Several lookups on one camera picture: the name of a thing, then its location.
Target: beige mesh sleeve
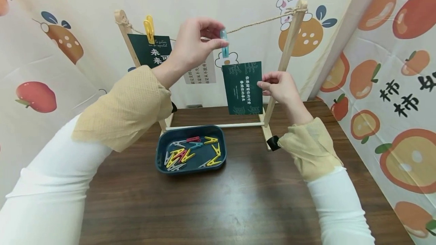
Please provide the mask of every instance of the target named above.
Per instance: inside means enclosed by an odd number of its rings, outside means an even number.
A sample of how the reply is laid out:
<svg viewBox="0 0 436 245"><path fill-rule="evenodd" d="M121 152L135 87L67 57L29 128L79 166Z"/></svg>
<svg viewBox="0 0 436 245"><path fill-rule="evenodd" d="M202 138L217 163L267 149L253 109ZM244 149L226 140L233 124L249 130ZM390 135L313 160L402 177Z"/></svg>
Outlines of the beige mesh sleeve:
<svg viewBox="0 0 436 245"><path fill-rule="evenodd" d="M123 151L155 122L171 114L171 93L147 66L125 75L112 90L86 108L72 133L75 141L99 141Z"/></svg>
<svg viewBox="0 0 436 245"><path fill-rule="evenodd" d="M342 161L333 149L333 141L318 117L305 125L293 125L279 139L279 146L289 152L305 181L329 174Z"/></svg>

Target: white sleeve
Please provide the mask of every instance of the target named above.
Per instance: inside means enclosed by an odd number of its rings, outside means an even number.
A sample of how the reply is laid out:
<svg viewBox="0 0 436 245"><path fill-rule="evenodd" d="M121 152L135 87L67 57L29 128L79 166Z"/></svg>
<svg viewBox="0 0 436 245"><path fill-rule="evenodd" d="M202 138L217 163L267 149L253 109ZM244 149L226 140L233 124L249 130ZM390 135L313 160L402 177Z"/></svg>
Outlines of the white sleeve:
<svg viewBox="0 0 436 245"><path fill-rule="evenodd" d="M356 189L343 167L307 184L319 215L323 245L373 245Z"/></svg>
<svg viewBox="0 0 436 245"><path fill-rule="evenodd" d="M89 182L112 150L74 142L76 116L21 170L0 211L0 244L76 245Z"/></svg>

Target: left hand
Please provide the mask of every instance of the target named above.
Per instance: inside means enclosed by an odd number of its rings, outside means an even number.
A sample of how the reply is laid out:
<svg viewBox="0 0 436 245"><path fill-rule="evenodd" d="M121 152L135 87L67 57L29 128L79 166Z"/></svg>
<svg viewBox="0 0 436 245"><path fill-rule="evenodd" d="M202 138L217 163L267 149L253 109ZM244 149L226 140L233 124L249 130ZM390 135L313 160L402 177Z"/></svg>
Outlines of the left hand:
<svg viewBox="0 0 436 245"><path fill-rule="evenodd" d="M184 72L198 67L213 50L229 45L228 41L220 38L222 29L224 25L211 18L187 19L180 26L176 46L170 55L172 62L180 65Z"/></svg>

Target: twine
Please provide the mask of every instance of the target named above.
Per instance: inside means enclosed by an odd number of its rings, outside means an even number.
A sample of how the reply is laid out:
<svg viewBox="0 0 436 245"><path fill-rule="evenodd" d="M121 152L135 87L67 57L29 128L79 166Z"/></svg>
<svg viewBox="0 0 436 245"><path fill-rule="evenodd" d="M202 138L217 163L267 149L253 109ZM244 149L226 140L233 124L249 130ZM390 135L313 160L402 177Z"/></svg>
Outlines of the twine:
<svg viewBox="0 0 436 245"><path fill-rule="evenodd" d="M287 10L287 11L286 11L284 14L280 15L280 16L275 16L275 17L268 18L268 19L265 19L265 20L262 20L262 21L259 21L259 22L255 22L255 23L252 23L252 24L244 25L244 26L242 26L242 27L239 27L239 28L236 28L236 29L234 29L234 30L230 30L230 31L228 31L227 34L237 32L237 31L239 31L239 30L241 30L241 29L243 29L243 28L248 28L248 27L252 27L252 26L255 26L255 25L259 25L259 24L262 24L262 23L269 22L269 21L273 21L273 20L275 20L275 19L279 19L279 18L282 18L282 17L284 17L284 16L289 16L289 15L292 15L292 16L293 16L293 15L295 15L296 12L306 12L306 11L307 11L307 8L287 8L286 10ZM139 33L139 34L145 35L144 33L142 33L142 32L140 32L140 31L136 30L136 29L133 27L133 25L129 22L129 20L127 20L127 19L123 19L123 21L121 21L121 22L115 21L115 23L118 24L118 25L121 25L121 26L124 26L124 27L130 28L131 30L133 30L133 31L136 32L136 33Z"/></svg>

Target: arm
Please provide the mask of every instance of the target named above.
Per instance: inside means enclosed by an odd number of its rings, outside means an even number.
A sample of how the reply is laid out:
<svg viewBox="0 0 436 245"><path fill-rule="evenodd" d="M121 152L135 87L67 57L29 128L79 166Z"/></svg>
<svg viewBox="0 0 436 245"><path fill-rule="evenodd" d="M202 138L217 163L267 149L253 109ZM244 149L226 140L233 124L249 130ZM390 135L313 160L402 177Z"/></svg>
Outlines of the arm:
<svg viewBox="0 0 436 245"><path fill-rule="evenodd" d="M218 39L223 27L211 19L185 22L178 35L184 42L178 42L166 62L152 70L129 72L62 127L21 171L6 196L0 211L0 244L78 244L86 191L98 166L113 149L124 150L155 121L170 115L167 89L213 49L227 45ZM201 42L201 36L212 40Z"/></svg>
<svg viewBox="0 0 436 245"><path fill-rule="evenodd" d="M307 182L325 245L370 245L374 238L364 217L356 190L333 141L319 118L313 119L299 98L292 77L286 72L263 76L258 85L284 105L290 120L288 133L279 146L289 152Z"/></svg>

